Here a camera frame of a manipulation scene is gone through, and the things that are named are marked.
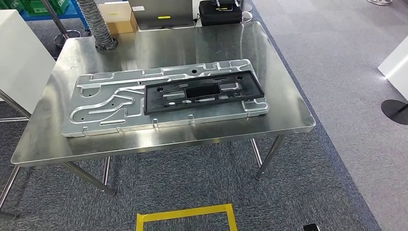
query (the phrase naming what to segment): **black plastic cover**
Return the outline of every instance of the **black plastic cover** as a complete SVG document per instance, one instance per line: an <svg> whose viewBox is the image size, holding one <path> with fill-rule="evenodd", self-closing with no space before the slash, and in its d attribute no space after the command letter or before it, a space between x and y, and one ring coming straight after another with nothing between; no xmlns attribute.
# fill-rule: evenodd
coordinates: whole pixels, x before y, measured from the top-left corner
<svg viewBox="0 0 408 231"><path fill-rule="evenodd" d="M144 114L252 100L264 96L264 91L252 71L196 77L146 85Z"/></svg>

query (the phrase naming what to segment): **table top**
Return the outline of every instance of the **table top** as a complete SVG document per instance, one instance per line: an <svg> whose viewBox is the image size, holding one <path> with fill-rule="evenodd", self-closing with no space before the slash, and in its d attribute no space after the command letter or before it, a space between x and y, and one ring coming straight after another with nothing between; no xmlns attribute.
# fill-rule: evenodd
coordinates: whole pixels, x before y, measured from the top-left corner
<svg viewBox="0 0 408 231"><path fill-rule="evenodd" d="M118 154L310 131L316 124L258 22L116 36L118 47L99 53L94 39L69 39L11 162L34 166ZM80 75L249 59L270 106L266 115L212 123L66 138L65 112Z"/></svg>

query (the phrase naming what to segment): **green crate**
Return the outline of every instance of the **green crate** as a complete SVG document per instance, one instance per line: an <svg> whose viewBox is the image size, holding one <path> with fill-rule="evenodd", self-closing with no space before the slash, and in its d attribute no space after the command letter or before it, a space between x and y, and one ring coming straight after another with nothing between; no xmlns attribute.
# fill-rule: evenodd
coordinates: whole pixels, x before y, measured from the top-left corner
<svg viewBox="0 0 408 231"><path fill-rule="evenodd" d="M65 12L69 5L68 1L69 0L48 0L55 13L58 15ZM20 0L20 2L30 16L49 15L44 4L42 4L40 0Z"/></svg>
<svg viewBox="0 0 408 231"><path fill-rule="evenodd" d="M0 0L0 10L7 10L9 6L7 6L6 2L4 0Z"/></svg>
<svg viewBox="0 0 408 231"><path fill-rule="evenodd" d="M23 5L19 0L5 0L5 2L9 9L15 9L18 12L21 12L23 10Z"/></svg>

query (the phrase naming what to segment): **black case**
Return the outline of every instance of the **black case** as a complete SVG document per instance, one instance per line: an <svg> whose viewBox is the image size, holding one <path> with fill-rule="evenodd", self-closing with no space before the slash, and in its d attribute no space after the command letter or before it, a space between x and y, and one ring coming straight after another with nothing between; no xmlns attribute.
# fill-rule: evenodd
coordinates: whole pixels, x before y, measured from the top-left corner
<svg viewBox="0 0 408 231"><path fill-rule="evenodd" d="M242 9L234 5L232 11L219 11L217 6L213 6L211 1L201 1L199 6L201 23L203 26L223 25L240 23L242 19Z"/></svg>

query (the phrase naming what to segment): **black stand base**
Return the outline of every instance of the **black stand base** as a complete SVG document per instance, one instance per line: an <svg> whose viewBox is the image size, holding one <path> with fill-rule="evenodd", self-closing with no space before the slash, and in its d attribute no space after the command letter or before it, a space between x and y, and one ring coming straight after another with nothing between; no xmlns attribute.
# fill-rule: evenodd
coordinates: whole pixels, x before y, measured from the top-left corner
<svg viewBox="0 0 408 231"><path fill-rule="evenodd" d="M408 104L398 100L386 100L381 104L381 110L394 122L408 125Z"/></svg>

